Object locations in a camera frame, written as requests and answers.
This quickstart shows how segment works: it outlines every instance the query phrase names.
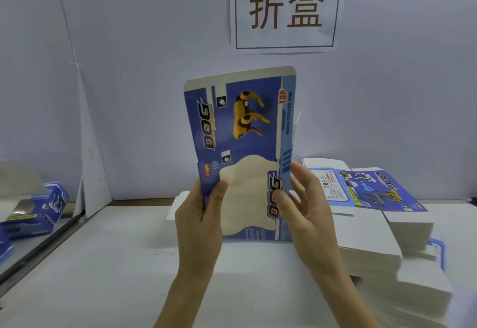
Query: person's left hand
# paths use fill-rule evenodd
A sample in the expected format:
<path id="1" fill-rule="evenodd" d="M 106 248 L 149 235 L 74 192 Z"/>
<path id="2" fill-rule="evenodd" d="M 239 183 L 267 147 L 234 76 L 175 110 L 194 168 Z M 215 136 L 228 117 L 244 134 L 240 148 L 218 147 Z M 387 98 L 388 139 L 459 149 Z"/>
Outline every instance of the person's left hand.
<path id="1" fill-rule="evenodd" d="M 210 194 L 204 211 L 200 180 L 176 211 L 179 245 L 178 276 L 187 279 L 210 279 L 222 247 L 220 208 L 228 183 L 219 181 Z"/>

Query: white sign with chinese characters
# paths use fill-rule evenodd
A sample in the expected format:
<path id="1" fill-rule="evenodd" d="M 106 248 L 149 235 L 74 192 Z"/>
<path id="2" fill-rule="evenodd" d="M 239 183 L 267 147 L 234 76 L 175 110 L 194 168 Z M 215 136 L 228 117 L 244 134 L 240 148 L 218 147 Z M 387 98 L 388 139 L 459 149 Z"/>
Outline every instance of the white sign with chinese characters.
<path id="1" fill-rule="evenodd" d="M 230 0 L 232 49 L 244 54 L 336 47 L 343 0 Z"/>

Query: yellow stripe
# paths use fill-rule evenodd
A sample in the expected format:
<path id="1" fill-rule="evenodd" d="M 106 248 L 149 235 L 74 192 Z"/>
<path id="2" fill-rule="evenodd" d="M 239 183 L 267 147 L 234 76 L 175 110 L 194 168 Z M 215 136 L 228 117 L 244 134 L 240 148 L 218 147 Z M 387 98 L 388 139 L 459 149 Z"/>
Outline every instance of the yellow stripe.
<path id="1" fill-rule="evenodd" d="M 37 217 L 38 214 L 36 215 L 22 215 L 22 216 L 10 216 L 7 221 L 12 221 L 12 220 L 26 220 L 26 219 L 32 219 L 34 217 Z"/>
<path id="2" fill-rule="evenodd" d="M 353 200 L 355 200 L 355 203 L 356 205 L 358 206 L 362 206 L 361 205 L 361 202 L 358 200 L 358 198 L 356 197 L 355 193 L 353 192 L 353 190 L 351 188 L 348 187 L 348 192 L 350 193 L 351 197 L 353 198 Z"/>

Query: robot dog image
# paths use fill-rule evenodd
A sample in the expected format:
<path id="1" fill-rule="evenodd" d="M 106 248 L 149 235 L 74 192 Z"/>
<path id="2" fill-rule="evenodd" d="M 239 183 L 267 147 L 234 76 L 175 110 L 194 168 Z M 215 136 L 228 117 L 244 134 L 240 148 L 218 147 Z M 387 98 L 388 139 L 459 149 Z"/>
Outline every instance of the robot dog image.
<path id="1" fill-rule="evenodd" d="M 242 92 L 239 96 L 235 98 L 235 105 L 234 105 L 234 137 L 236 139 L 242 138 L 245 133 L 249 131 L 254 131 L 258 135 L 262 136 L 263 133 L 259 132 L 255 127 L 251 126 L 252 120 L 262 120 L 265 123 L 270 123 L 268 119 L 266 119 L 260 113 L 257 113 L 250 109 L 248 106 L 248 100 L 250 98 L 256 99 L 260 107 L 265 107 L 262 102 L 262 99 L 258 96 L 258 94 L 254 92 Z"/>

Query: white wall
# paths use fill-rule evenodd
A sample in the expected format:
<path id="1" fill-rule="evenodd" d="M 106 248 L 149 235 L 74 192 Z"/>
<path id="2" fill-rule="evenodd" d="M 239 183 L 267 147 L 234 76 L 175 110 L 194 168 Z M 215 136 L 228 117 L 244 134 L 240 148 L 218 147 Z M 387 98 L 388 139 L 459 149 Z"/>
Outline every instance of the white wall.
<path id="1" fill-rule="evenodd" d="M 295 159 L 380 166 L 418 198 L 477 194 L 477 0 L 345 0 L 340 49 L 301 55 L 231 54 L 229 0 L 65 4 L 115 199 L 196 178 L 187 79 L 279 65 L 298 75 Z"/>
<path id="2" fill-rule="evenodd" d="M 29 161 L 74 199 L 78 88 L 60 1 L 0 0 L 0 18 L 0 159 Z"/>

